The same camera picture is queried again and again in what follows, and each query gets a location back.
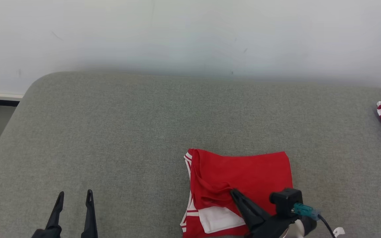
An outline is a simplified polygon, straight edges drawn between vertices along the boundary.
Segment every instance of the gray cushion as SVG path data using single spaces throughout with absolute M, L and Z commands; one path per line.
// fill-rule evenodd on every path
M 381 89 L 63 72 L 29 88 L 0 138 L 0 238 L 44 228 L 65 191 L 80 237 L 181 237 L 188 148 L 285 151 L 294 187 L 346 237 L 381 237 Z M 319 223 L 310 237 L 329 237 Z

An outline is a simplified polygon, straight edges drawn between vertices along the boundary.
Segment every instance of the folded red shirt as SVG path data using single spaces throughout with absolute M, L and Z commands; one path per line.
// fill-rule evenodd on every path
M 191 199 L 192 205 L 197 210 L 217 206 L 228 208 L 240 215 L 230 196 L 230 191 L 237 188 L 274 215 L 275 205 L 269 201 L 270 194 L 284 188 L 292 188 L 292 173 L 285 152 L 254 156 L 221 156 L 202 149 L 189 149 L 188 153 L 191 155 L 189 164 Z M 187 237 L 190 237 L 191 233 L 198 233 L 197 237 L 207 237 L 244 235 L 248 231 L 245 226 L 241 226 L 204 234 L 201 233 L 200 223 L 195 224 L 197 220 L 197 217 L 192 217 L 186 221 Z M 194 229 L 198 227 L 199 231 L 190 231 L 191 227 Z

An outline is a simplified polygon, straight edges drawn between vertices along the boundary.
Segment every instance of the baseboard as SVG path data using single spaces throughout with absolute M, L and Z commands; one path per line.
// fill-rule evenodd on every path
M 23 95 L 17 94 L 0 94 L 0 100 L 4 101 L 21 101 Z

